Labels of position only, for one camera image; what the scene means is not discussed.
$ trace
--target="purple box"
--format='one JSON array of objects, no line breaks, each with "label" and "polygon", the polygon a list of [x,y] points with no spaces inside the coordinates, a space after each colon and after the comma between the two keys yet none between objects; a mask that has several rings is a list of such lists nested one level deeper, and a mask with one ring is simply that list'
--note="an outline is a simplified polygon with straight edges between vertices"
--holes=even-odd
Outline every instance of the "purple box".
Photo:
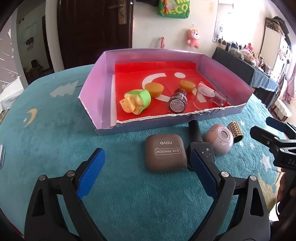
[{"label": "purple box", "polygon": [[[215,89],[228,96],[231,106],[205,109],[182,115],[117,123],[115,103],[115,64],[150,61],[196,63],[198,71]],[[168,49],[122,49],[105,51],[89,73],[79,99],[96,132],[101,135],[171,126],[192,119],[206,120],[240,113],[253,90],[242,79],[215,60],[199,53]]]}]

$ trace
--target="green and yellow toy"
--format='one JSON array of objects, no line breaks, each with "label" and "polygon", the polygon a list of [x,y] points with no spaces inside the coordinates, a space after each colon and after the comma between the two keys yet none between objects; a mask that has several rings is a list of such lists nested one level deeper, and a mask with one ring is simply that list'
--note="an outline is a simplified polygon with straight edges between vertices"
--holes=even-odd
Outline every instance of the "green and yellow toy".
[{"label": "green and yellow toy", "polygon": [[139,115],[150,105],[151,96],[147,90],[132,90],[119,103],[125,112]]}]

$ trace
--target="human hand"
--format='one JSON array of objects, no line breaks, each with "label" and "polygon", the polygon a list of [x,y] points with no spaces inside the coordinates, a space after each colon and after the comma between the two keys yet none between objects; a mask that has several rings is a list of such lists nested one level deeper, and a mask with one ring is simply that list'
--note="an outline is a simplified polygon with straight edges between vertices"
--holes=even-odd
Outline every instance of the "human hand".
[{"label": "human hand", "polygon": [[[277,196],[277,202],[280,202],[283,200],[284,198],[284,191],[286,189],[286,169],[282,168],[281,169],[282,172],[284,172],[284,174],[282,175],[281,177],[281,180],[279,182],[279,191],[278,191],[278,196]],[[296,188],[293,188],[291,191],[290,191],[290,195],[292,197],[296,197]]]}]

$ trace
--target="white curved line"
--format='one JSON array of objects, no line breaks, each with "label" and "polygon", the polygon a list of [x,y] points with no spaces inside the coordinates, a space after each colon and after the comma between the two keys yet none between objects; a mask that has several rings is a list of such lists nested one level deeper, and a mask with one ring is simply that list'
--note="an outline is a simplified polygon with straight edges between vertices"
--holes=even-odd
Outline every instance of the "white curved line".
[{"label": "white curved line", "polygon": [[[165,75],[165,73],[159,73],[159,74],[152,74],[152,75],[147,76],[142,82],[142,88],[145,89],[146,84],[151,83],[153,80],[155,80],[159,77],[166,77],[166,75]],[[161,100],[164,102],[168,102],[170,100],[170,97],[168,97],[166,95],[160,95],[159,97],[157,97],[155,99]]]}]

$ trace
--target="table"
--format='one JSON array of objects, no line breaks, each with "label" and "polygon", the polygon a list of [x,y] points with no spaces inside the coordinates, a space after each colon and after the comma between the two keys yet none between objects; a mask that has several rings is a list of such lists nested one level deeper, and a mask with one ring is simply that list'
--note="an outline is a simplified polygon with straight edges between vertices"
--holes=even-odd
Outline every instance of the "table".
[{"label": "table", "polygon": [[[177,134],[187,147],[188,125],[98,135],[77,98],[91,68],[67,69],[34,81],[7,113],[0,125],[0,144],[6,148],[0,169],[1,209],[23,233],[38,177],[58,177],[75,170],[101,147],[106,162],[83,203],[107,240],[188,240],[213,199],[193,172],[150,173],[144,150],[145,139],[153,134]],[[267,109],[252,95],[242,113],[201,121],[200,129],[204,135],[216,123],[240,123],[244,139],[227,155],[217,157],[216,165],[235,177],[256,175],[270,210],[276,200],[279,172],[268,147],[248,134],[252,126],[258,125],[283,138],[267,127],[268,116]],[[63,198],[58,198],[69,230],[76,233]],[[222,232],[227,229],[235,204],[230,205]]]},{"label": "table", "polygon": [[224,65],[226,68],[234,72],[249,86],[253,88],[262,88],[264,90],[277,93],[279,84],[273,79],[269,78],[264,72],[256,67],[239,59],[231,53],[216,48],[212,59]]}]

